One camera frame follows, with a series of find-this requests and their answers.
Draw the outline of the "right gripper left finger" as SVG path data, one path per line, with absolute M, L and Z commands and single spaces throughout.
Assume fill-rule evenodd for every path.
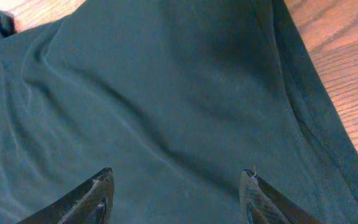
M 62 198 L 18 224 L 108 224 L 113 208 L 113 196 L 113 172 L 110 167 L 106 167 Z

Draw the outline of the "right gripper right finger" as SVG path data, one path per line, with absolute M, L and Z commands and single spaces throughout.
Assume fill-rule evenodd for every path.
M 243 224 L 318 224 L 320 222 L 248 169 L 241 173 L 239 198 L 240 221 Z

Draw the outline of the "black polo shirt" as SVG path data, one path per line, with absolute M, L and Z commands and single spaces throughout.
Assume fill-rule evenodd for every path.
M 283 1 L 86 1 L 24 32 L 0 11 L 0 223 L 104 167 L 112 223 L 239 223 L 253 169 L 358 223 L 358 154 Z

